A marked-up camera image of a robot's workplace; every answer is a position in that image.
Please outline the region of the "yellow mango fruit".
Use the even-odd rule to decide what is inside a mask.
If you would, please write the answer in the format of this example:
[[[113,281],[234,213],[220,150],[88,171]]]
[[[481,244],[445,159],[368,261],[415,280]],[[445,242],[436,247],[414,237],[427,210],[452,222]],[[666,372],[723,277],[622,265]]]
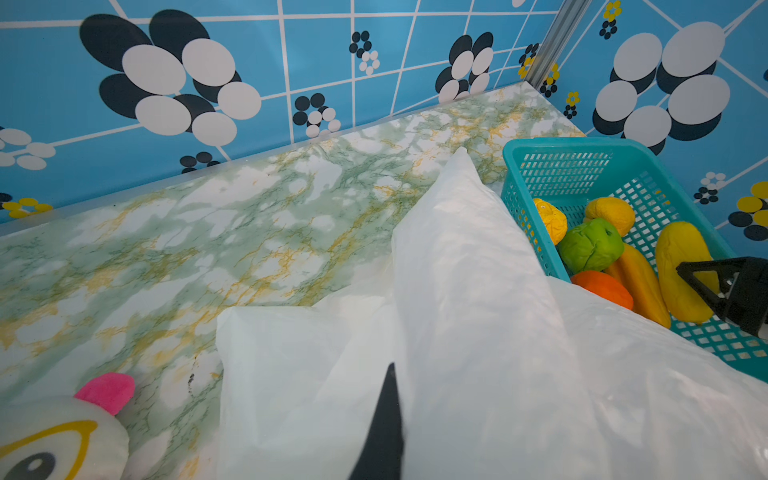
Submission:
[[[664,302],[656,273],[646,257],[626,244],[622,255],[604,272],[616,279],[632,296],[632,310],[670,329],[671,316]]]

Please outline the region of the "yellow lemon fruit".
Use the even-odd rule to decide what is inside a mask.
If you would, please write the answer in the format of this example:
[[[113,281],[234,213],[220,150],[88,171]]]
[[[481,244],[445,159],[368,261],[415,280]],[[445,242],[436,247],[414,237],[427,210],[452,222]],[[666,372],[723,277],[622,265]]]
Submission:
[[[534,204],[552,243],[557,246],[568,231],[567,217],[557,207],[540,198],[535,198]]]

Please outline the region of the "white translucent plastic bag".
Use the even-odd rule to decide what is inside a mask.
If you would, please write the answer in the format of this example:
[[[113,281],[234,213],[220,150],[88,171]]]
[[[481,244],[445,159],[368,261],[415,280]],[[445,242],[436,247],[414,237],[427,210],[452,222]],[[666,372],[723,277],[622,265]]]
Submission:
[[[547,276],[464,149],[376,275],[220,315],[220,479],[349,479],[388,366],[401,479],[763,479],[767,386]]]

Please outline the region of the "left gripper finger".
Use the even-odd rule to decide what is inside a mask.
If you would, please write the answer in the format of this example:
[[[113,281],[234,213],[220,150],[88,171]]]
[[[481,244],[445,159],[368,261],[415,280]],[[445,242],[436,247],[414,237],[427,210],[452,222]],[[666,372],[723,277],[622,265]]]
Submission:
[[[400,480],[403,420],[395,364],[386,371],[362,451],[350,480]]]

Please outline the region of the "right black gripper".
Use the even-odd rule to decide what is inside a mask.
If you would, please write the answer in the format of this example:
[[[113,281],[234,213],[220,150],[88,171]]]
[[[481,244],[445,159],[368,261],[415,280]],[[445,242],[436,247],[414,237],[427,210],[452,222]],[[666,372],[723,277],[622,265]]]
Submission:
[[[681,262],[677,273],[715,314],[726,312],[726,319],[742,331],[767,339],[766,259]],[[731,288],[720,277],[731,277]]]

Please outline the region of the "pink panda plush toy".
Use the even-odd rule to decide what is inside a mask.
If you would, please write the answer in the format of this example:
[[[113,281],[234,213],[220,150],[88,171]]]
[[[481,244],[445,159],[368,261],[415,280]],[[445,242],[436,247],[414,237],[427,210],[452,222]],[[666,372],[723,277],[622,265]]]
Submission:
[[[107,373],[72,396],[1,409],[3,479],[119,479],[129,434],[116,415],[135,392],[134,379]]]

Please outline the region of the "teal plastic basket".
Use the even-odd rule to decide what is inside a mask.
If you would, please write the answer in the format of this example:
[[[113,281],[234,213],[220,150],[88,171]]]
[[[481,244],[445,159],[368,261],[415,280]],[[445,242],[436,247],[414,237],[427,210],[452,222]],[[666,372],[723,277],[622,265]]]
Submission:
[[[502,200],[547,275],[766,379],[766,261],[736,256],[648,148],[513,140],[503,159]]]

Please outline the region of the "yellow orange round fruit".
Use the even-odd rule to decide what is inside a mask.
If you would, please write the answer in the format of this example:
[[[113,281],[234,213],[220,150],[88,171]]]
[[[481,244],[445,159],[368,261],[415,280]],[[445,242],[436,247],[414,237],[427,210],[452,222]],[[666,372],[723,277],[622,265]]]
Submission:
[[[585,209],[585,220],[603,219],[611,223],[625,237],[635,225],[634,209],[624,200],[603,197],[591,201]]]

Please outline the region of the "green fruit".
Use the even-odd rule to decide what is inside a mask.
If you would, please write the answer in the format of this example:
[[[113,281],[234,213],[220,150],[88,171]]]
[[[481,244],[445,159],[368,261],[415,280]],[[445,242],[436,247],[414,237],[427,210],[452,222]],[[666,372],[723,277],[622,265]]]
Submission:
[[[614,225],[596,218],[570,229],[556,248],[567,270],[579,274],[605,270],[621,257],[625,244]]]

